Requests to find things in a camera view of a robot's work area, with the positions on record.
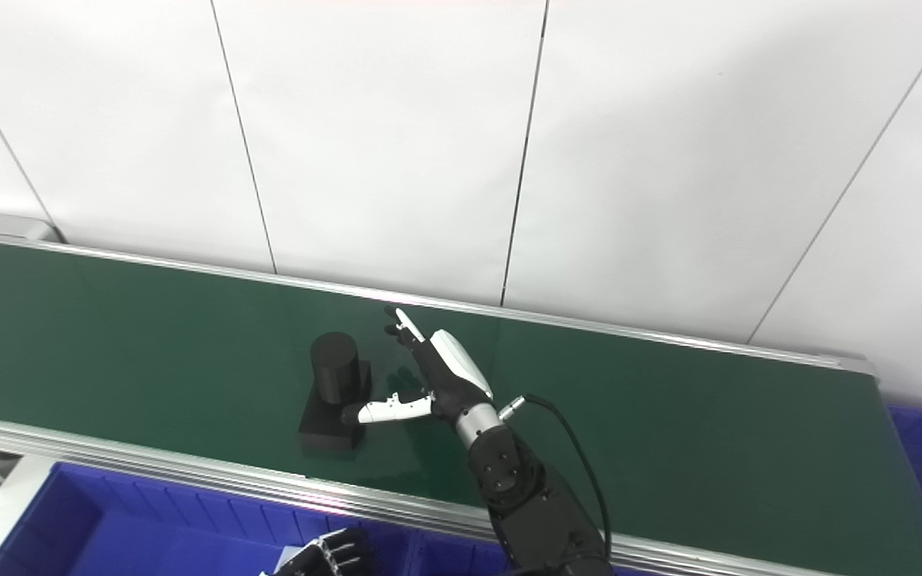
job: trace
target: white robotic hand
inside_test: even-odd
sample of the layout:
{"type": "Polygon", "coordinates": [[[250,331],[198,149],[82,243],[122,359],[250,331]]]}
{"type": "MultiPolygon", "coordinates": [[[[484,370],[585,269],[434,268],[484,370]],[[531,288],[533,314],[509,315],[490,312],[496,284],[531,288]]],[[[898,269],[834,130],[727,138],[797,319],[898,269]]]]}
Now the white robotic hand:
{"type": "MultiPolygon", "coordinates": [[[[396,336],[398,342],[412,351],[427,380],[431,380],[429,372],[449,371],[458,379],[476,386],[486,395],[487,400],[493,400],[493,391],[490,390],[486,376],[483,376],[483,372],[468,356],[467,350],[450,332],[437,330],[426,340],[405,311],[388,306],[387,313],[395,319],[394,324],[387,326],[387,333],[396,336]]],[[[435,412],[436,383],[431,382],[431,387],[432,390],[426,390],[425,394],[394,393],[387,400],[347,406],[341,419],[350,424],[367,424],[428,416],[435,412]]]]}

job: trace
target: cable connector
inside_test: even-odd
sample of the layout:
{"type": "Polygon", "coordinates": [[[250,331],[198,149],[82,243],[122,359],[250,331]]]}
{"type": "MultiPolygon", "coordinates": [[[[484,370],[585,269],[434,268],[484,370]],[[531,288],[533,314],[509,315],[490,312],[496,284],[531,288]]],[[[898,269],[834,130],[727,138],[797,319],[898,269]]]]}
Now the cable connector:
{"type": "Polygon", "coordinates": [[[507,404],[507,406],[504,406],[504,407],[500,410],[500,413],[499,413],[497,416],[498,416],[501,420],[503,420],[503,422],[507,422],[507,420],[508,420],[511,416],[515,415],[515,412],[519,411],[519,408],[522,408],[522,405],[523,405],[525,402],[526,402],[526,399],[524,398],[524,396],[519,396],[519,397],[515,398],[515,400],[510,401],[510,402],[507,404]]]}

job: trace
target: robotic hand in bin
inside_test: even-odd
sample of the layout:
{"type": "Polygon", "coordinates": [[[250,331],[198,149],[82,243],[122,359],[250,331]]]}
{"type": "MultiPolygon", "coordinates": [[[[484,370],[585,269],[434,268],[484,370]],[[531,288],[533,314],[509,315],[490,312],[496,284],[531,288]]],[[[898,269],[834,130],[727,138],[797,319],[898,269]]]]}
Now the robotic hand in bin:
{"type": "Polygon", "coordinates": [[[281,560],[271,576],[370,576],[376,573],[368,536],[361,528],[323,534],[281,560]]]}
{"type": "Polygon", "coordinates": [[[389,306],[387,313],[395,320],[387,332],[411,351],[428,390],[347,406],[343,422],[389,422],[429,414],[445,420],[467,449],[468,469],[489,508],[497,539],[516,569],[551,576],[610,576],[610,522],[603,495],[560,412],[527,394],[498,414],[490,384],[454,336],[438,330],[425,339],[405,311],[389,306]],[[560,474],[541,462],[504,423],[526,401],[554,412],[571,435],[596,489],[605,539],[560,474]]]}

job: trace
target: black object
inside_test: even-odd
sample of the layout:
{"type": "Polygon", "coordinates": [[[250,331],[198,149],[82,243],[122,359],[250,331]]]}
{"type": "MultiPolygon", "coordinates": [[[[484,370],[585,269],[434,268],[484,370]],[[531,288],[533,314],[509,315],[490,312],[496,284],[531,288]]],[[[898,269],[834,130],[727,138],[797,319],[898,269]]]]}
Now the black object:
{"type": "Polygon", "coordinates": [[[340,420],[343,407],[368,402],[372,369],[358,359],[355,340],[343,332],[326,332],[311,343],[311,383],[297,433],[301,446],[316,450],[353,450],[362,441],[365,426],[340,420]]]}

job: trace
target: black block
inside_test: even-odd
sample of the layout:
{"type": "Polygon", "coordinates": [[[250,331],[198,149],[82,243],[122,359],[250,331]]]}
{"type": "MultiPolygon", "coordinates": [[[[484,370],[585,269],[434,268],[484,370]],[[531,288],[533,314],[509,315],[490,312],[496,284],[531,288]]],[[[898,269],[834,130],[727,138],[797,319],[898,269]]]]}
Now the black block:
{"type": "MultiPolygon", "coordinates": [[[[372,396],[372,369],[368,362],[359,361],[359,386],[355,402],[368,402],[372,396]]],[[[365,435],[365,426],[348,426],[340,422],[343,404],[329,404],[319,396],[319,387],[312,384],[308,402],[301,415],[297,433],[301,446],[312,450],[347,451],[358,447],[365,435]]]]}

